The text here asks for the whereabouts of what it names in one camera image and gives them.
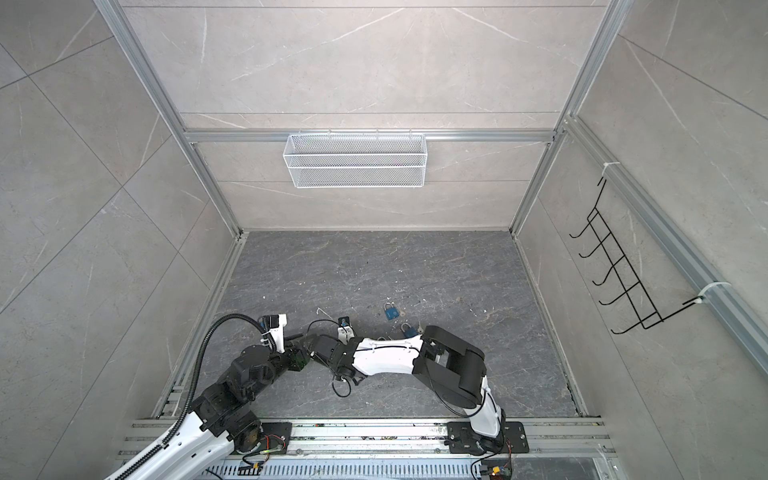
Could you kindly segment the teal blue padlock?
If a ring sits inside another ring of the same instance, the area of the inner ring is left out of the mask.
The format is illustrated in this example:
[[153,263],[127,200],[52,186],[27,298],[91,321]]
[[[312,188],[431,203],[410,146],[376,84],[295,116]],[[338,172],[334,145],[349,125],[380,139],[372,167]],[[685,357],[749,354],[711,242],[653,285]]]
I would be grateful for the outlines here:
[[405,338],[413,338],[421,334],[418,327],[413,327],[408,323],[403,323],[401,325],[401,332]]

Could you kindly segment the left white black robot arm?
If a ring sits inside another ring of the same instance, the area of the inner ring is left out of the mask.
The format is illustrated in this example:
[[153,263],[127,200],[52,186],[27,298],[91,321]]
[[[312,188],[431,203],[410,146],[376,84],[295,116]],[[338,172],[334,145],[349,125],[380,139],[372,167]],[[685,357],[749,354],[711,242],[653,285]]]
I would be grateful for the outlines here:
[[291,428],[266,431],[251,403],[286,371],[308,364],[306,352],[245,348],[219,379],[185,407],[185,415],[110,475],[112,479],[195,479],[231,454],[287,451]]

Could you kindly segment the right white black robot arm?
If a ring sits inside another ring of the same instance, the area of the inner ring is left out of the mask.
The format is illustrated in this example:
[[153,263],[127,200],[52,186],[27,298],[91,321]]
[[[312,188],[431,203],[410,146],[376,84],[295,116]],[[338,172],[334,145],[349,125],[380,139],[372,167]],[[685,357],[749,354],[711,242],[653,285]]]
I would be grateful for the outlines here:
[[379,374],[413,376],[450,412],[469,421],[463,443],[473,455],[499,453],[507,445],[505,412],[491,393],[484,353],[441,327],[430,325],[400,340],[312,334],[306,350],[350,387]]

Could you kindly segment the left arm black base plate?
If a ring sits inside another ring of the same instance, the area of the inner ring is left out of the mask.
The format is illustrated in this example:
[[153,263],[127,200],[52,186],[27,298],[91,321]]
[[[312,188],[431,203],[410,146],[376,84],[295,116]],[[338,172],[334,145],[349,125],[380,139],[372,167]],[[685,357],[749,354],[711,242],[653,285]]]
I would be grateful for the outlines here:
[[243,452],[244,455],[284,454],[287,452],[293,424],[288,421],[268,421],[261,425],[261,430],[254,444]]

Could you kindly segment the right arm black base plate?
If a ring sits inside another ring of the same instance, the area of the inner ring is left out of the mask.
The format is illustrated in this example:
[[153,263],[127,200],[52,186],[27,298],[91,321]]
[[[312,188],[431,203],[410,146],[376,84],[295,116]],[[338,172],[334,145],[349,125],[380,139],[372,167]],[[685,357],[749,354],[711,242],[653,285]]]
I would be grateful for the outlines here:
[[530,447],[524,426],[520,422],[504,422],[495,438],[476,433],[469,422],[449,422],[444,444],[451,454],[526,454]]

